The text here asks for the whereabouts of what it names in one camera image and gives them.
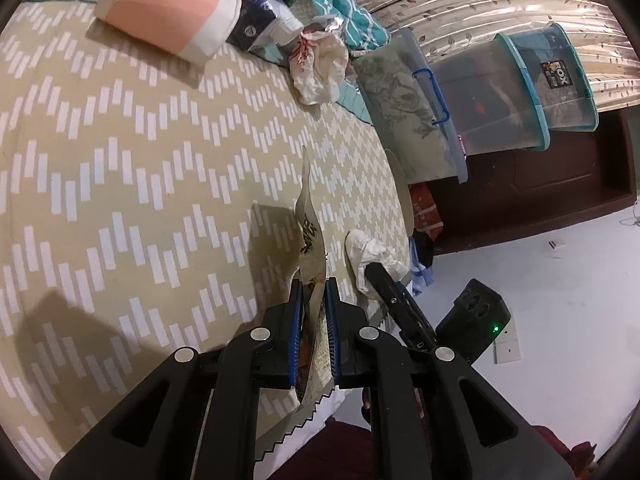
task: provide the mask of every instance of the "beige curtain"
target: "beige curtain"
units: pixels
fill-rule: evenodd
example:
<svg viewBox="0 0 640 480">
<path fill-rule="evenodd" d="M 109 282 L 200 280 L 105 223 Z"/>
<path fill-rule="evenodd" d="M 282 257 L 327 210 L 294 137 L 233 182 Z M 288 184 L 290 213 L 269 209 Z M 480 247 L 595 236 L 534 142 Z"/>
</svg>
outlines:
<svg viewBox="0 0 640 480">
<path fill-rule="evenodd" d="M 599 111 L 640 104 L 640 61 L 604 0 L 358 0 L 389 30 L 410 27 L 431 62 L 497 32 L 550 20 L 570 35 Z"/>
</svg>

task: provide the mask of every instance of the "white wall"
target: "white wall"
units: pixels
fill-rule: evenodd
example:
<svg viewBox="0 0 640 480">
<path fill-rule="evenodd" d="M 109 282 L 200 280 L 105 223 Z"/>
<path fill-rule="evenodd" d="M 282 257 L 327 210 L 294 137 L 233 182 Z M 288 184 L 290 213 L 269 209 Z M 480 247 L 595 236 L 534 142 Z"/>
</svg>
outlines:
<svg viewBox="0 0 640 480">
<path fill-rule="evenodd" d="M 598 455 L 640 399 L 640 227 L 631 209 L 498 246 L 436 257 L 418 304 L 435 326 L 477 278 L 513 311 L 522 360 L 475 368 L 531 423 Z M 548 241 L 566 246 L 552 250 Z"/>
</svg>

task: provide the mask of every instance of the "dark brown wooden furniture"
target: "dark brown wooden furniture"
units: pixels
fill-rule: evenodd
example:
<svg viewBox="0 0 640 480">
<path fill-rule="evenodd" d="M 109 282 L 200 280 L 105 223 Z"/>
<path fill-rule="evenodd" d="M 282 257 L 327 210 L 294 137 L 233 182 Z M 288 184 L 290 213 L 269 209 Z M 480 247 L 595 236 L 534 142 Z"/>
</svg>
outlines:
<svg viewBox="0 0 640 480">
<path fill-rule="evenodd" d="M 470 156 L 465 184 L 430 182 L 444 223 L 435 253 L 524 238 L 633 205 L 636 178 L 623 115 L 601 113 L 593 133 L 552 132 L 546 152 Z"/>
</svg>

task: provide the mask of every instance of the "silver screw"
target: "silver screw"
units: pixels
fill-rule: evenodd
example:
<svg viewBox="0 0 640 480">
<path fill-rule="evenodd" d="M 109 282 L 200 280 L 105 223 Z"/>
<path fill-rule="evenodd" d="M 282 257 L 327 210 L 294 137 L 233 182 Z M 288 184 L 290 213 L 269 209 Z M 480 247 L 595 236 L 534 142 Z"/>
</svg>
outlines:
<svg viewBox="0 0 640 480">
<path fill-rule="evenodd" d="M 436 357 L 441 361 L 453 361 L 453 358 L 456 356 L 456 353 L 446 346 L 441 346 L 436 348 Z"/>
<path fill-rule="evenodd" d="M 179 363 L 188 363 L 195 357 L 195 355 L 196 352 L 194 352 L 191 348 L 184 347 L 176 351 L 176 353 L 174 354 L 174 359 Z"/>
<path fill-rule="evenodd" d="M 270 335 L 271 332 L 269 332 L 269 329 L 263 326 L 259 326 L 258 328 L 251 330 L 251 339 L 255 341 L 265 341 Z"/>
<path fill-rule="evenodd" d="M 378 329 L 373 326 L 363 326 L 360 329 L 360 337 L 373 341 L 379 335 Z"/>
</svg>

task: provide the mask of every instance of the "electrical outlet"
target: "electrical outlet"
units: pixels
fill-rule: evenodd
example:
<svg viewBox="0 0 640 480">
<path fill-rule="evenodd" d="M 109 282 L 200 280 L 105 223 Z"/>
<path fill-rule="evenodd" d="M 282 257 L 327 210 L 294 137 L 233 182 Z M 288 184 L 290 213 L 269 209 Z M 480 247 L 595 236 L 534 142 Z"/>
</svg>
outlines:
<svg viewBox="0 0 640 480">
<path fill-rule="evenodd" d="M 495 363 L 497 365 L 512 363 L 520 359 L 522 359 L 522 355 L 520 354 L 520 344 L 517 339 L 495 345 Z"/>
<path fill-rule="evenodd" d="M 495 338 L 495 343 L 508 343 L 509 341 L 517 341 L 518 340 L 518 332 L 516 332 L 516 321 L 513 317 L 513 312 L 511 313 L 511 319 L 504 327 L 502 332 L 498 334 L 498 337 Z"/>
</svg>

